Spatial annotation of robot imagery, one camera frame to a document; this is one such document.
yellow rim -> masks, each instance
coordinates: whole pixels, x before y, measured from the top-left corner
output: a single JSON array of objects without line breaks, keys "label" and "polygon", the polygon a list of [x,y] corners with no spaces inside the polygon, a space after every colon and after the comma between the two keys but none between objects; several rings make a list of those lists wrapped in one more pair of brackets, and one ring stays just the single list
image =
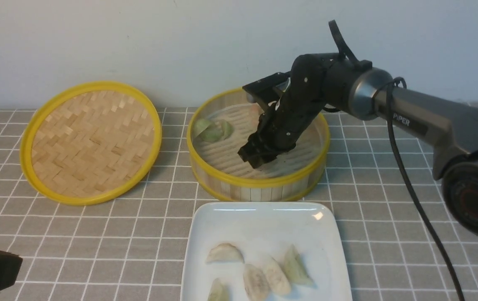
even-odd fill
[{"label": "yellow rim", "polygon": [[315,160],[313,160],[306,167],[298,170],[296,173],[292,173],[291,175],[272,178],[272,179],[244,179],[244,178],[228,175],[227,173],[223,173],[222,171],[214,168],[213,166],[211,166],[210,164],[208,164],[201,158],[201,156],[196,152],[195,147],[193,146],[193,142],[191,141],[191,128],[193,128],[194,121],[197,119],[197,116],[200,114],[201,110],[206,105],[214,101],[215,99],[223,97],[226,94],[239,92],[241,90],[242,90],[241,88],[237,88],[237,89],[232,89],[232,90],[220,93],[218,95],[215,95],[214,97],[206,101],[195,112],[195,114],[193,114],[193,118],[191,118],[191,121],[189,122],[189,126],[187,129],[187,147],[189,148],[191,157],[195,160],[195,162],[198,165],[200,165],[202,169],[204,169],[208,173],[208,175],[214,178],[220,179],[221,181],[225,181],[227,183],[230,183],[236,186],[250,187],[250,188],[268,188],[268,187],[274,187],[274,186],[287,185],[290,183],[294,183],[297,179],[300,179],[312,173],[312,171],[324,161],[326,153],[328,152],[328,147],[330,146],[330,131],[328,128],[328,124],[322,114],[319,114],[319,116],[324,121],[324,122],[321,122],[321,124],[323,125],[323,128],[325,129],[325,131],[328,133],[328,136],[327,136],[327,139],[325,140],[325,144],[323,145],[323,149],[321,150],[321,153],[315,158]]},{"label": "yellow rim", "polygon": [[[31,161],[31,149],[33,148],[33,139],[38,131],[38,128],[42,124],[42,122],[46,119],[50,113],[56,109],[59,105],[76,97],[77,95],[87,93],[90,91],[96,90],[111,90],[117,91],[119,93],[124,93],[134,97],[144,105],[144,107],[148,110],[148,113],[153,118],[154,122],[154,129],[155,129],[155,137],[152,144],[152,149],[150,152],[150,156],[138,170],[138,172],[125,183],[124,185],[117,187],[111,191],[106,193],[100,194],[98,196],[92,196],[90,198],[73,198],[70,196],[63,196],[62,194],[56,193],[49,188],[47,188],[41,181],[38,179],[35,171],[33,170],[33,165]],[[138,91],[132,86],[128,86],[127,84],[122,84],[120,82],[87,82],[85,84],[79,84],[75,87],[69,88],[68,90],[60,93],[59,95],[52,98],[48,101],[42,108],[40,108],[31,118],[25,132],[23,133],[22,143],[20,147],[20,165],[22,166],[22,171],[27,181],[35,188],[38,192],[42,193],[44,196],[61,202],[63,204],[70,204],[74,206],[86,206],[90,204],[99,204],[101,202],[109,201],[121,194],[130,190],[133,186],[135,186],[142,178],[148,173],[151,166],[154,164],[155,160],[157,159],[157,155],[159,154],[159,149],[161,148],[161,139],[162,139],[162,129],[161,123],[159,119],[159,114],[157,114],[157,110],[151,103],[150,99],[146,97],[141,91]]]},{"label": "yellow rim", "polygon": [[[220,194],[220,193],[212,190],[209,186],[205,185],[202,181],[200,181],[200,178],[198,177],[198,174],[196,173],[196,171],[194,169],[193,169],[193,175],[195,176],[195,179],[200,183],[200,186],[202,186],[203,189],[205,189],[205,191],[207,191],[207,193],[209,193],[211,196],[213,196],[217,200],[222,201],[222,202],[246,202],[244,200],[233,200],[231,198],[228,198],[227,196],[224,196],[223,194]],[[295,194],[294,196],[291,196],[290,198],[286,198],[284,200],[281,200],[279,202],[294,202],[294,201],[300,200],[301,198],[305,197],[306,195],[308,195],[308,193],[310,193],[315,188],[315,186],[317,186],[317,184],[319,183],[319,180],[321,180],[322,176],[323,176],[323,173],[321,173],[321,175],[317,178],[317,180],[315,180],[315,182],[313,184],[311,184],[308,188],[306,188],[306,190],[304,190],[304,191],[302,191],[298,194]]]}]

square plate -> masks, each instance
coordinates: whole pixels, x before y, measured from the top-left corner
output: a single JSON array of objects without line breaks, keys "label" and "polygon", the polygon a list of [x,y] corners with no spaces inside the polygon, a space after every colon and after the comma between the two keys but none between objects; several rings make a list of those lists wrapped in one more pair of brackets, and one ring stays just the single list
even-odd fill
[{"label": "square plate", "polygon": [[232,301],[248,301],[242,263],[205,263],[222,242],[235,245],[245,263],[262,268],[271,255],[280,264],[294,244],[315,286],[293,285],[291,295],[271,293],[268,301],[351,301],[350,281],[338,226],[331,211],[309,202],[213,202],[195,213],[183,266],[181,301],[207,300],[220,278]]}]

robotic arm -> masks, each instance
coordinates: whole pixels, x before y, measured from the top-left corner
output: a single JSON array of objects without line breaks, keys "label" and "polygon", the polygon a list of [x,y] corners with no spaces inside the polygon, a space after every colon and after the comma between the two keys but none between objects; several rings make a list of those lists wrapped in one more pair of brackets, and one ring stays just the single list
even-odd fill
[{"label": "robotic arm", "polygon": [[[239,156],[258,168],[289,152],[325,105],[360,120],[392,118],[395,126],[434,147],[432,175],[442,179],[447,207],[478,235],[478,108],[388,87],[392,76],[370,61],[358,61],[335,21],[330,29],[338,53],[300,55],[291,71],[243,87],[264,114]],[[392,99],[390,116],[387,99]]]}]

steamer basket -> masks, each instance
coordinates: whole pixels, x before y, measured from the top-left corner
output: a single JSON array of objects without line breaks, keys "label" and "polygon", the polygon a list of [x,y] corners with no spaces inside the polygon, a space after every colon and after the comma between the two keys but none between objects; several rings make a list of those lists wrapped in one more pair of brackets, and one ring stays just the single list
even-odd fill
[{"label": "steamer basket", "polygon": [[[259,107],[248,103],[243,89],[234,89],[216,95],[195,112],[187,131],[194,176],[208,193],[221,201],[281,202],[301,199],[317,185],[325,169],[330,144],[325,118],[319,114],[291,152],[252,169],[237,154],[257,128],[260,108],[252,106]],[[233,134],[215,143],[204,142],[199,137],[193,139],[193,125],[199,118],[226,120],[234,127]]]},{"label": "steamer basket", "polygon": [[106,202],[135,186],[161,145],[159,116],[137,89],[89,82],[60,93],[27,126],[20,164],[31,186],[64,204]]}]

white dumpling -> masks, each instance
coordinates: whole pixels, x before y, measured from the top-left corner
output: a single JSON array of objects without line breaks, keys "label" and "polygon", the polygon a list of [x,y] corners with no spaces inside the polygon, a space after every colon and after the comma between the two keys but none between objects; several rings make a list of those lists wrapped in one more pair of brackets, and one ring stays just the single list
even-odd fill
[{"label": "white dumpling", "polygon": [[271,287],[273,293],[279,296],[289,295],[291,293],[291,284],[287,280],[287,276],[274,258],[270,257],[263,269],[265,278]]},{"label": "white dumpling", "polygon": [[250,301],[264,301],[271,292],[263,271],[250,263],[244,265],[243,281]]},{"label": "white dumpling", "polygon": [[244,258],[238,248],[228,242],[224,242],[212,248],[207,255],[206,263],[213,263],[215,261],[239,261],[244,263]]},{"label": "white dumpling", "polygon": [[306,272],[300,255],[294,245],[291,245],[287,252],[285,252],[283,272],[290,282],[303,286],[313,285],[313,280]]},{"label": "white dumpling", "polygon": [[211,284],[211,290],[209,292],[209,296],[207,297],[207,301],[229,301],[230,296],[228,293],[228,289],[220,279],[215,279],[213,284]]}]

